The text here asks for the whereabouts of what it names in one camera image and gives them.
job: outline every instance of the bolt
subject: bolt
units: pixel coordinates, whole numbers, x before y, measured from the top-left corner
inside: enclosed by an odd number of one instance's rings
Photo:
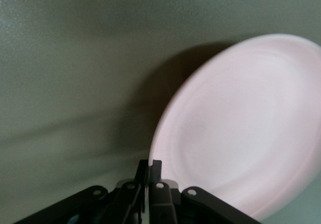
[[[135,188],[135,185],[134,185],[134,184],[127,184],[127,188],[128,188],[128,189],[134,189],[134,188]]]
[[[93,192],[93,195],[100,195],[101,194],[101,190],[95,190],[94,192]]]
[[[193,189],[189,189],[189,190],[187,191],[187,193],[188,193],[189,195],[192,195],[192,196],[195,196],[195,195],[197,194],[197,192],[196,192],[195,190],[193,190]]]
[[[159,183],[156,184],[156,188],[157,189],[163,189],[164,188],[164,184],[159,182]]]
[[[72,218],[70,218],[67,224],[76,224],[78,221],[79,221],[79,214],[74,215]]]

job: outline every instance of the gray wall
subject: gray wall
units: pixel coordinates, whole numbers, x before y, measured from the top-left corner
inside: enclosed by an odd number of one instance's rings
[[[321,0],[0,0],[0,222],[130,178],[198,66],[256,35],[321,44],[320,9]],[[320,178],[263,223],[319,223]]]

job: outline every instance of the white plate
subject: white plate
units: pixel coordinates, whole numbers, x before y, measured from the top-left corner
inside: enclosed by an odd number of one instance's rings
[[[256,37],[204,64],[176,93],[149,156],[180,190],[199,186],[256,219],[319,171],[321,48]]]

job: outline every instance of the pink plate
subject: pink plate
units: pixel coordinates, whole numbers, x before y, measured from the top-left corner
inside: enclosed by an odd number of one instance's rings
[[[321,160],[321,48],[292,35],[241,42],[176,93],[149,161],[183,190],[199,186],[256,219],[281,209]]]

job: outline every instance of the black metal bracket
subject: black metal bracket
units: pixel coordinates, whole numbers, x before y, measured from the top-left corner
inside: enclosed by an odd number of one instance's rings
[[[161,161],[140,160],[135,178],[112,192],[92,186],[15,224],[141,224],[147,196],[150,224],[260,224],[202,188],[180,193],[161,173]]]

